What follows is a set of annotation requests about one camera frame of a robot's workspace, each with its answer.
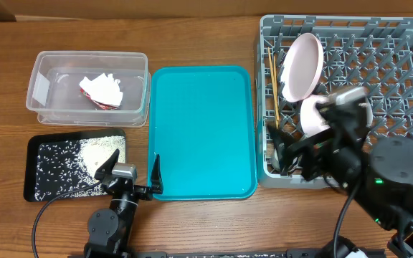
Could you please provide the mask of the white rice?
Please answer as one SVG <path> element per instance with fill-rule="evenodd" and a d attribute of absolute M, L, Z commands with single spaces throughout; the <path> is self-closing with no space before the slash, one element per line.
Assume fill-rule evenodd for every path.
<path fill-rule="evenodd" d="M 48 201 L 70 191 L 75 191 L 72 197 L 103 195 L 100 186 L 82 189 L 97 183 L 95 172 L 115 150 L 119 150 L 118 162 L 126 161 L 125 145 L 121 135 L 40 144 L 35 162 L 34 200 Z"/>

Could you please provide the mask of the white round plate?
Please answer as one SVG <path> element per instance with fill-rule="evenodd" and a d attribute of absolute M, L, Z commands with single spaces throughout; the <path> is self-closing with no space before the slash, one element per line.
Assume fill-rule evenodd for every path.
<path fill-rule="evenodd" d="M 314 91 L 321 77 L 323 55 L 321 42 L 314 34 L 301 34 L 291 44 L 280 76 L 281 93 L 288 102 L 304 100 Z"/>

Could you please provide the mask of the wooden chopstick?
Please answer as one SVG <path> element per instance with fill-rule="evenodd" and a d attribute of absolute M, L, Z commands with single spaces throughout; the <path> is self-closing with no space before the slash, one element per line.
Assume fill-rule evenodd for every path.
<path fill-rule="evenodd" d="M 271 69 L 271 76 L 272 76 L 272 91 L 273 91 L 273 100 L 274 100 L 274 108 L 275 108 L 275 127 L 279 128 L 280 125 L 280 113 L 279 113 L 279 106 L 278 106 L 278 93 L 277 93 L 277 81 L 276 81 L 276 71 L 275 71 L 275 61 L 274 55 L 270 55 L 270 69 Z"/>
<path fill-rule="evenodd" d="M 275 62 L 273 59 L 273 54 L 270 48 L 267 48 L 268 53 L 268 62 L 270 66 L 270 76 L 272 81 L 272 96 L 274 101 L 274 109 L 275 109 L 275 127 L 279 128 L 280 122 L 280 114 L 278 110 L 278 96 L 277 96 L 277 83 L 276 83 L 276 73 L 275 73 Z"/>

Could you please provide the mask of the grey bowl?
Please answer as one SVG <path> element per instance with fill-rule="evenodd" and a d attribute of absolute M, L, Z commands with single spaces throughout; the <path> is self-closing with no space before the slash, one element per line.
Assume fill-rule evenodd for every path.
<path fill-rule="evenodd" d="M 366 107 L 366 126 L 370 128 L 373 123 L 373 111 L 371 108 L 371 104 L 368 101 L 366 101 L 365 107 Z"/>

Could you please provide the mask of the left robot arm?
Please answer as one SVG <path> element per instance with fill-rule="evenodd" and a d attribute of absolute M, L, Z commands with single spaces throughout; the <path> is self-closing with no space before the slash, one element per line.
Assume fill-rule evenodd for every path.
<path fill-rule="evenodd" d="M 95 172 L 95 179 L 112 199 L 108 208 L 97 210 L 88 219 L 85 257 L 137 257 L 128 242 L 138 202 L 150 201 L 155 194 L 163 193 L 159 155 L 153 164 L 149 186 L 136 184 L 136 167 L 120 163 L 119 155 L 120 151 L 115 150 Z"/>

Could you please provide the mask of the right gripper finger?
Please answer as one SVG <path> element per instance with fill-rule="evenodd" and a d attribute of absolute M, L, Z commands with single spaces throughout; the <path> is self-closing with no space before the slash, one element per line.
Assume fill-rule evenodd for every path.
<path fill-rule="evenodd" d="M 296 143 L 294 137 L 281 128 L 276 128 L 274 125 L 267 125 L 268 133 L 272 139 L 274 150 L 276 149 L 280 155 L 281 176 L 291 176 L 300 168 L 299 163 L 301 155 L 294 156 L 289 147 Z"/>
<path fill-rule="evenodd" d="M 346 114 L 346 104 L 316 104 L 315 107 L 329 126 L 329 129 L 318 133 L 316 136 L 320 138 L 344 138 L 346 133 L 343 119 Z"/>

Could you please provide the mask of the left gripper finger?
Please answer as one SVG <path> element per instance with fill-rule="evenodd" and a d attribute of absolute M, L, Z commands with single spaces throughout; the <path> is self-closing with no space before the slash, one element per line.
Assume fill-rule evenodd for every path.
<path fill-rule="evenodd" d="M 159 154 L 156 154 L 156 159 L 153 164 L 150 180 L 151 180 L 151 192 L 153 194 L 162 194 L 163 193 L 163 180 L 161 177 L 161 163 L 160 163 Z"/>
<path fill-rule="evenodd" d="M 112 173 L 114 165 L 118 162 L 120 151 L 116 149 L 113 154 L 95 172 L 94 179 L 102 181 L 107 175 Z"/>

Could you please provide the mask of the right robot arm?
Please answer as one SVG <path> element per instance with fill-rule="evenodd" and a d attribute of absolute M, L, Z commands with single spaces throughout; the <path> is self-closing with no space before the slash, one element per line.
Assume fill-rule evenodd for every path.
<path fill-rule="evenodd" d="M 340 228 L 355 201 L 382 229 L 395 230 L 388 247 L 398 257 L 413 257 L 413 138 L 380 138 L 365 152 L 369 128 L 363 124 L 363 104 L 318 104 L 327 130 L 295 140 L 272 125 L 268 132 L 282 173 L 300 169 L 305 181 L 331 177 L 347 199 L 322 257 L 346 257 Z"/>

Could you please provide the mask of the red snack wrapper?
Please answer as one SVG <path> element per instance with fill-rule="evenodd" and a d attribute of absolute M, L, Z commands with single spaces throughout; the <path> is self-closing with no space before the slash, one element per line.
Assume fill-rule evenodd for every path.
<path fill-rule="evenodd" d="M 92 101 L 95 105 L 97 105 L 97 106 L 98 106 L 100 109 L 102 109 L 102 110 L 117 110 L 117 109 L 119 108 L 119 106 L 106 105 L 106 104 L 103 104 L 103 103 L 101 103 L 101 102 L 97 102 L 97 101 L 93 100 L 93 99 L 91 98 L 91 96 L 90 96 L 88 93 L 86 93 L 84 90 L 80 90 L 80 92 L 81 92 L 88 100 Z"/>

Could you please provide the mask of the white paper cup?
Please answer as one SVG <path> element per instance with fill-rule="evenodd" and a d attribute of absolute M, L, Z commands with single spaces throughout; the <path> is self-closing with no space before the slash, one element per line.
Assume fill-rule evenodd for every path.
<path fill-rule="evenodd" d="M 274 150 L 274 154 L 273 157 L 270 159 L 270 163 L 272 165 L 272 167 L 279 173 L 281 172 L 281 168 L 280 168 L 280 155 L 278 153 L 278 151 L 275 149 Z"/>

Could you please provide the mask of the white napkin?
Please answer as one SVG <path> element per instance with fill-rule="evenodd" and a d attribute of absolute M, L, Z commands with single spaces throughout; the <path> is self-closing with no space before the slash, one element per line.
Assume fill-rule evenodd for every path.
<path fill-rule="evenodd" d="M 84 77 L 79 83 L 80 89 L 88 93 L 97 102 L 106 105 L 119 106 L 123 99 L 120 90 L 120 80 L 115 79 L 113 74 L 102 73 L 93 80 Z"/>

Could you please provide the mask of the white pink bowl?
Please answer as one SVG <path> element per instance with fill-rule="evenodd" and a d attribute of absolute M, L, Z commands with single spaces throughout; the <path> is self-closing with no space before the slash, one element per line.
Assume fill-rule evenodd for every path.
<path fill-rule="evenodd" d="M 307 137 L 314 136 L 330 128 L 315 106 L 327 101 L 328 98 L 322 95 L 311 95 L 302 101 L 300 106 L 300 125 Z"/>

